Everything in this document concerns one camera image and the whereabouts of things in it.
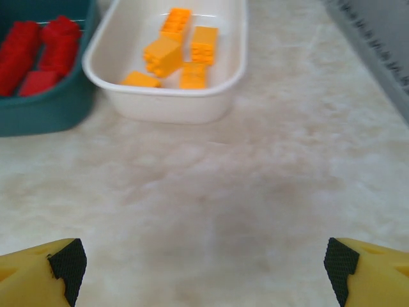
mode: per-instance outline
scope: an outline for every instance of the teal container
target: teal container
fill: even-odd
[[[81,58],[100,21],[96,0],[0,0],[0,39],[15,21],[46,24],[59,15],[78,22],[80,50],[71,73],[53,89],[31,97],[0,97],[0,137],[71,129],[93,108],[95,86],[82,71]]]

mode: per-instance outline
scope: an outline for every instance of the white container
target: white container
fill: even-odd
[[[216,62],[205,90],[178,88],[180,72],[162,80],[163,88],[118,83],[133,70],[147,73],[143,49],[158,38],[173,7],[192,10],[194,26],[219,28]],[[88,78],[103,89],[116,110],[133,120],[164,123],[207,123],[232,105],[235,86],[247,66],[247,0],[115,0],[96,30],[82,65]]]

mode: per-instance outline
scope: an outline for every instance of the marble countertop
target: marble countertop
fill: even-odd
[[[85,306],[336,307],[329,237],[408,250],[409,130],[318,0],[250,2],[235,108],[0,139],[0,254],[82,239]]]

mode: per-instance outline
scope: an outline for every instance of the white marble surface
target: white marble surface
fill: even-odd
[[[318,0],[249,1],[236,106],[0,139],[0,254],[80,237],[85,306],[336,307],[329,237],[408,250],[409,130]]]

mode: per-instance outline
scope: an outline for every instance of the black rubber pad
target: black rubber pad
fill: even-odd
[[[348,298],[348,275],[354,275],[359,254],[335,238],[328,242],[324,266],[341,307],[345,307]]]
[[[69,305],[74,307],[87,266],[87,257],[81,240],[75,239],[48,260],[55,277],[64,280],[65,298]]]

